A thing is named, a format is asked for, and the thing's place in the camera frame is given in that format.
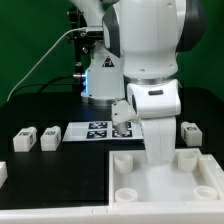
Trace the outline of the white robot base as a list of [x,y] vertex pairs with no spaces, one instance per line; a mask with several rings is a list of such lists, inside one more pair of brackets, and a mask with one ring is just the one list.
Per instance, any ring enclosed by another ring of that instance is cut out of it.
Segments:
[[[102,28],[104,0],[70,0],[80,10],[86,21],[85,31]],[[81,100],[85,103],[108,106],[116,99],[124,98],[124,84],[121,75],[120,59],[110,53],[102,40],[95,42],[90,51],[90,65],[84,71],[85,89],[81,92]]]

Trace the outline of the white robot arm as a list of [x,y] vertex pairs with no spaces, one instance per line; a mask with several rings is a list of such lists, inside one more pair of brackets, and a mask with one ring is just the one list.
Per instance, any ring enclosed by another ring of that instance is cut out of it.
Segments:
[[138,122],[148,162],[170,164],[181,113],[176,57],[205,32],[200,0],[119,0],[102,23],[105,48],[121,59],[125,84],[125,98],[112,104],[113,125],[124,134],[127,121]]

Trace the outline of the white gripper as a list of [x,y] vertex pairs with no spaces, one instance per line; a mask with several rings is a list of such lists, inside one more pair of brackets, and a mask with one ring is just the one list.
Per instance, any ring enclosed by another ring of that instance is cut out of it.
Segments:
[[157,85],[130,83],[127,94],[141,125],[149,164],[171,164],[175,154],[176,116],[181,112],[178,81]]

